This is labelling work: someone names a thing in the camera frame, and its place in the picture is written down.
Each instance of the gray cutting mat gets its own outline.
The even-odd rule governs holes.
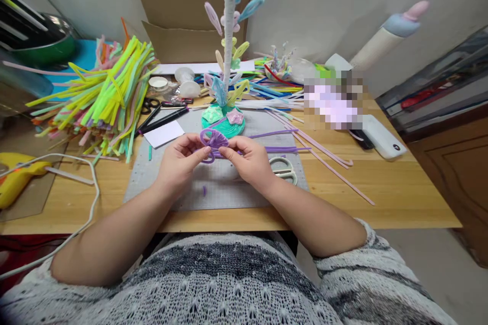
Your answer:
[[[162,110],[154,121],[162,118],[174,110]],[[244,111],[246,128],[244,136],[260,135],[267,132],[285,129],[276,119],[261,111]],[[202,110],[192,110],[177,121],[183,131],[200,133]],[[295,146],[295,138],[291,134],[282,134],[257,138],[264,146]],[[129,186],[127,187],[124,203],[150,187],[154,182],[164,150],[171,142],[152,151],[152,160],[148,161],[149,143],[144,139],[134,163]],[[268,154],[269,158],[283,154]],[[297,175],[297,186],[308,190],[307,180],[303,173],[303,166],[298,154],[286,153]],[[213,164],[200,164],[195,169],[193,181],[187,192],[174,204],[174,211],[207,210],[222,208],[265,207],[269,202],[252,186],[242,181],[236,168],[225,159],[216,159]]]

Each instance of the cabinet door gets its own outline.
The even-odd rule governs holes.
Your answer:
[[[462,234],[472,254],[488,267],[487,131],[478,129],[474,137],[460,136],[456,129],[449,131],[452,139],[433,136],[440,146],[421,140],[411,144],[412,152],[463,224]]]

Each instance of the yellow glue gun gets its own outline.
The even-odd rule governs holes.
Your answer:
[[[15,169],[16,166],[33,159],[35,157],[15,152],[0,152],[0,164],[7,166],[8,170]],[[46,168],[50,167],[50,162],[37,161],[2,176],[0,178],[0,209],[7,208],[14,203],[33,175],[44,175],[47,173]]]

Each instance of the gray patterned sweater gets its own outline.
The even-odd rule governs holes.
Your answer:
[[[318,287],[277,233],[177,234],[110,288],[59,283],[48,260],[1,311],[18,324],[455,324],[363,224],[363,247],[315,260]]]

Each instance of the person's left hand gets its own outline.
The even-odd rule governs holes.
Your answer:
[[[193,170],[208,157],[211,148],[204,146],[198,134],[185,134],[168,146],[153,186],[172,202],[177,200]]]

